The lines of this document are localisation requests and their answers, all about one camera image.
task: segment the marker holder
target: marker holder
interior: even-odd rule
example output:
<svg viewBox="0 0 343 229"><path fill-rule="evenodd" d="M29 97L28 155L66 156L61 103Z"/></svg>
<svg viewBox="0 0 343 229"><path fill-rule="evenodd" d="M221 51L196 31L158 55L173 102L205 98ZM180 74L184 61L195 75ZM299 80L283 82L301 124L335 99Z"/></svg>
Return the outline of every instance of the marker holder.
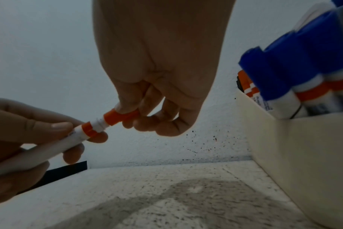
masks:
<svg viewBox="0 0 343 229"><path fill-rule="evenodd" d="M277 120L237 92L253 159L319 224L343 229L343 112Z"/></svg>

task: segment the white wall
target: white wall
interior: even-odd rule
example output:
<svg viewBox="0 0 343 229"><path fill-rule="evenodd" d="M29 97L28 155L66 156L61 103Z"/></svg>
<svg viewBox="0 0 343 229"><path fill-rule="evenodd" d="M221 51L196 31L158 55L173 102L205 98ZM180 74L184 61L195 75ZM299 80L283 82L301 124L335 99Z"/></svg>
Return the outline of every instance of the white wall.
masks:
<svg viewBox="0 0 343 229"><path fill-rule="evenodd" d="M197 123L180 137L125 130L87 144L92 168L246 159L248 144L234 100L238 61L266 47L322 0L238 0L220 66ZM0 97L88 121L113 108L117 94L103 72L93 40L91 2L0 0ZM62 166L60 157L51 168Z"/></svg>

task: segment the speckled countertop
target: speckled countertop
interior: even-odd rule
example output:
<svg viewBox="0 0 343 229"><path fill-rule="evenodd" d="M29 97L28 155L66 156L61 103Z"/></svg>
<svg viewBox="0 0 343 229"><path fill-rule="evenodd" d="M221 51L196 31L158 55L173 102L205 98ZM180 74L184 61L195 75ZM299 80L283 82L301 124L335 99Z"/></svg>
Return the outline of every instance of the speckled countertop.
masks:
<svg viewBox="0 0 343 229"><path fill-rule="evenodd" d="M253 161L91 169L0 204L0 229L292 229L309 221Z"/></svg>

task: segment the blue marker cap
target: blue marker cap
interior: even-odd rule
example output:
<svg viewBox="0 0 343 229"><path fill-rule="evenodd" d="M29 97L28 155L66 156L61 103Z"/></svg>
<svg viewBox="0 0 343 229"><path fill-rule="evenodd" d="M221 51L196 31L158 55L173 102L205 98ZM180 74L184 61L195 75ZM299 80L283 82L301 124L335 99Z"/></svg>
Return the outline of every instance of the blue marker cap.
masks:
<svg viewBox="0 0 343 229"><path fill-rule="evenodd" d="M291 87L305 83L319 73L295 32L278 38L265 49L265 53L279 77Z"/></svg>
<svg viewBox="0 0 343 229"><path fill-rule="evenodd" d="M266 54L260 47L246 51L239 65L247 73L261 92L266 101L274 100L285 95L290 88L278 78L275 71L269 65Z"/></svg>
<svg viewBox="0 0 343 229"><path fill-rule="evenodd" d="M336 12L326 12L317 17L297 36L322 73L343 69L343 27Z"/></svg>
<svg viewBox="0 0 343 229"><path fill-rule="evenodd" d="M343 0L332 0L336 7L343 6Z"/></svg>

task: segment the hand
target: hand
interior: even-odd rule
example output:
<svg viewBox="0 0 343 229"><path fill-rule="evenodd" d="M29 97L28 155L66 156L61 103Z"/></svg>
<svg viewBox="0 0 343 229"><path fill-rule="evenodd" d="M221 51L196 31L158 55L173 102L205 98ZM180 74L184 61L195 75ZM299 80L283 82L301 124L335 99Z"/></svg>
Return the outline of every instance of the hand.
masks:
<svg viewBox="0 0 343 229"><path fill-rule="evenodd" d="M65 115L0 99L0 162L22 153L24 143L40 144L60 139L80 124L81 121ZM90 139L96 143L106 140L104 132ZM64 152L63 159L68 164L76 163L83 151L84 146L77 145ZM35 185L48 167L49 163L45 162L28 171L1 176L0 203Z"/></svg>
<svg viewBox="0 0 343 229"><path fill-rule="evenodd" d="M94 0L101 64L126 128L177 136L196 121L214 81L234 0ZM147 115L165 98L162 109Z"/></svg>

